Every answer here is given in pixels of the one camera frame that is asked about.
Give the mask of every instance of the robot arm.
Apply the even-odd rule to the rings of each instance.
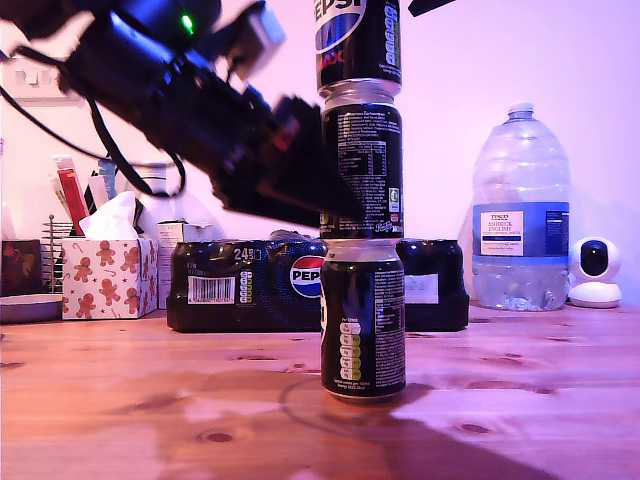
[[[236,91],[212,66],[226,57],[229,74],[246,79],[270,58],[284,34],[266,2],[217,31],[219,0],[34,0],[26,9],[24,3],[2,0],[0,17],[30,39],[54,33],[80,11],[93,13],[60,65],[61,88],[97,101],[157,148],[207,173],[225,208],[309,226],[319,224],[319,210],[361,214],[325,160],[317,106],[285,97],[272,110],[259,92]],[[105,146],[112,158],[120,155],[115,144]]]

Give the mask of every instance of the water bottle label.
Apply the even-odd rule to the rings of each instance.
[[[492,257],[569,255],[569,204],[520,202],[473,208],[473,254]]]

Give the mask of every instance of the gingerbread man pattern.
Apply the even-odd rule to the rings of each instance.
[[[87,278],[88,275],[91,275],[93,273],[93,270],[91,270],[89,268],[89,266],[91,265],[91,259],[89,257],[82,257],[80,259],[80,264],[79,265],[75,265],[73,268],[75,268],[78,272],[76,273],[76,276],[73,277],[73,279],[78,282],[78,281],[82,281],[82,283],[87,283],[89,281],[89,279]]]
[[[120,301],[120,295],[118,295],[116,293],[116,290],[118,289],[117,285],[113,285],[113,283],[111,283],[111,280],[105,278],[104,280],[102,280],[102,288],[100,290],[98,290],[102,295],[104,295],[105,298],[105,304],[107,305],[107,307],[110,307],[112,302],[119,302]]]
[[[76,313],[76,317],[85,317],[87,320],[91,320],[91,310],[96,306],[93,303],[93,295],[86,293],[84,297],[78,299],[78,306],[80,307]]]
[[[124,263],[120,267],[120,270],[126,272],[129,270],[131,273],[138,271],[138,262],[140,261],[140,253],[138,247],[133,247],[129,250],[129,253],[124,252]]]
[[[100,257],[100,266],[106,267],[107,265],[113,265],[116,261],[113,256],[116,254],[115,250],[111,250],[111,244],[103,240],[100,242],[100,250],[96,253],[96,257]]]
[[[138,311],[140,307],[140,297],[138,291],[135,288],[127,290],[127,299],[124,301],[125,305],[129,305],[129,314],[133,315]]]

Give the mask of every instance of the stacked cans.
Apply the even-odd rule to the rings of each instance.
[[[405,386],[402,121],[398,0],[316,0],[323,142],[363,218],[322,214],[322,383],[370,402]]]

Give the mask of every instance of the bottle cap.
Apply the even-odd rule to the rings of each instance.
[[[531,112],[533,113],[533,103],[531,102],[519,102],[514,103],[509,107],[509,114],[515,112]]]

